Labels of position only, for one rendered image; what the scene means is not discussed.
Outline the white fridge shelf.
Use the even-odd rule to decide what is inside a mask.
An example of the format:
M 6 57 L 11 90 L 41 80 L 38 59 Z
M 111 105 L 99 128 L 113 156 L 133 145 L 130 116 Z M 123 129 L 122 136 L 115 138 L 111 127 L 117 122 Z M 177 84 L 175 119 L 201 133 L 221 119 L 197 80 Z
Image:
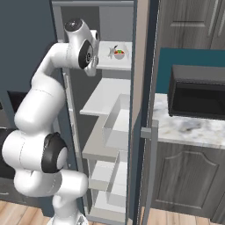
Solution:
M 129 59 L 116 60 L 108 57 L 109 48 L 124 41 L 101 41 L 98 50 L 98 69 L 130 70 L 132 64 L 132 43 L 125 42 L 129 50 Z
M 118 96 L 129 93 L 129 80 L 102 78 L 80 113 L 91 116 L 108 115 Z

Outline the grey wooden base cupboard door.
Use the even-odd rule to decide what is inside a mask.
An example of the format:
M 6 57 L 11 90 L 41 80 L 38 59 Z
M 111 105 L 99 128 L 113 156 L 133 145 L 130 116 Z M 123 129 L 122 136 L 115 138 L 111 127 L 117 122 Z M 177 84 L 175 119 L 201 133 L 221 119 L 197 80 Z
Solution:
M 151 206 L 213 218 L 225 193 L 225 149 L 159 142 Z

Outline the fridge door with blue edge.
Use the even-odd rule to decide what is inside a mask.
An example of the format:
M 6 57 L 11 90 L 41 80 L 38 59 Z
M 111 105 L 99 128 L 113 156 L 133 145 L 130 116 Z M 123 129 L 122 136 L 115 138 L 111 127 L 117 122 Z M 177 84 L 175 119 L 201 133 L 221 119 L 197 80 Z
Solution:
M 141 129 L 147 126 L 159 3 L 160 0 L 134 0 L 126 225 L 136 225 L 140 211 L 145 142 Z

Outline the grey wooden wall cupboard door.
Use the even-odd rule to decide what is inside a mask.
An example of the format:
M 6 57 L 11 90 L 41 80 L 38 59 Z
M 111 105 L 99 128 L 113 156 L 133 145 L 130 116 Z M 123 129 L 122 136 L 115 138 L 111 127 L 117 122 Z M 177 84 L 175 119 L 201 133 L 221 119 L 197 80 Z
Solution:
M 209 49 L 214 33 L 207 37 L 214 0 L 161 0 L 159 45 L 169 48 Z
M 221 0 L 211 48 L 216 50 L 225 50 L 225 0 Z

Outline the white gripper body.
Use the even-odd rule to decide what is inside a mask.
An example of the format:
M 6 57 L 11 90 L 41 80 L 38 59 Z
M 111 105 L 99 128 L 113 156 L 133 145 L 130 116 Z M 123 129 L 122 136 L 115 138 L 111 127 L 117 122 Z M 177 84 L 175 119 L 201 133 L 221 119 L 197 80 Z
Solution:
M 88 76 L 95 76 L 98 65 L 98 50 L 99 50 L 99 35 L 97 30 L 91 30 L 91 46 L 92 57 L 91 62 L 88 65 Z

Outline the black microwave oven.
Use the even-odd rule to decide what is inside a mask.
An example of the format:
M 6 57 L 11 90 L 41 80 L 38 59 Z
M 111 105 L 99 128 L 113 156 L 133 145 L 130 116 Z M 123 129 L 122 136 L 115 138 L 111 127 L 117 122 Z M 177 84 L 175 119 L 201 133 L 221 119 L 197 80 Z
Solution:
M 225 120 L 225 68 L 173 65 L 168 114 Z

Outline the grey fridge shelf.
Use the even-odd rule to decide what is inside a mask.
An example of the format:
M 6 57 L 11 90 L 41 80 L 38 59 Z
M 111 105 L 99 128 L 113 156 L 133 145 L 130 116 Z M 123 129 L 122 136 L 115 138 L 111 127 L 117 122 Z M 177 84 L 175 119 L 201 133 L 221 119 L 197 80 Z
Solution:
M 102 135 L 102 126 L 104 125 L 105 121 L 105 115 L 101 115 L 98 117 L 98 120 L 91 132 L 91 135 L 84 146 L 82 152 L 83 158 L 112 163 L 115 162 L 118 155 L 118 151 L 121 150 L 121 148 L 111 148 L 105 146 Z

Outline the clear tupperware with fish and tomato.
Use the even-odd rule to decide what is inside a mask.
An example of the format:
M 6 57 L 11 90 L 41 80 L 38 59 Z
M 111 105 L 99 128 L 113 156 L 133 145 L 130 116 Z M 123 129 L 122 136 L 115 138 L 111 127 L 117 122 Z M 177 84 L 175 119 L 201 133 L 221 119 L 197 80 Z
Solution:
M 115 58 L 116 60 L 129 59 L 129 50 L 125 42 L 116 44 L 114 47 L 109 48 L 108 57 Z

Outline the grey open fridge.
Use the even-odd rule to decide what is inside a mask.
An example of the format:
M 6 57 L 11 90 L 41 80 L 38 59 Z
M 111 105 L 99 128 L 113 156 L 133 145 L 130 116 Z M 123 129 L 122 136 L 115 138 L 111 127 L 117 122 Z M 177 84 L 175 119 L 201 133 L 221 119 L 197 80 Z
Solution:
M 81 18 L 91 30 L 98 31 L 100 42 L 131 42 L 133 48 L 134 0 L 54 0 L 52 5 L 57 39 L 60 42 L 69 40 L 64 29 L 65 24 L 72 18 Z M 83 115 L 80 111 L 102 78 L 129 80 L 130 93 L 127 95 L 130 96 L 132 64 L 130 70 L 97 68 L 96 75 L 93 77 L 87 76 L 82 70 L 78 69 L 64 69 L 62 73 L 66 86 L 77 168 L 90 178 L 91 169 L 95 162 L 100 160 L 85 159 L 82 152 L 98 117 L 101 115 Z M 92 207 L 91 189 L 89 187 L 87 193 L 83 196 L 83 210 L 87 219 L 105 225 L 126 225 L 126 216 L 124 221 L 120 221 L 90 215 Z M 127 204 L 127 184 L 125 186 L 114 185 L 110 192 L 125 196 Z

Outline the clear fridge drawer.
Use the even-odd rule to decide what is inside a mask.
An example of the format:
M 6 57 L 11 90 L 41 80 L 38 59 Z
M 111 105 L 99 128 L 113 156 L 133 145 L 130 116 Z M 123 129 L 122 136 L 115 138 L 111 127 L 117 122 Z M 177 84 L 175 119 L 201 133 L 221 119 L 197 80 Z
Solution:
M 124 221 L 126 197 L 116 193 L 91 189 L 92 207 L 90 215 L 108 220 Z
M 96 161 L 91 169 L 89 187 L 110 192 L 114 185 L 127 183 L 127 152 L 119 151 L 114 162 Z
M 103 140 L 108 148 L 128 149 L 130 96 L 120 94 L 103 125 Z

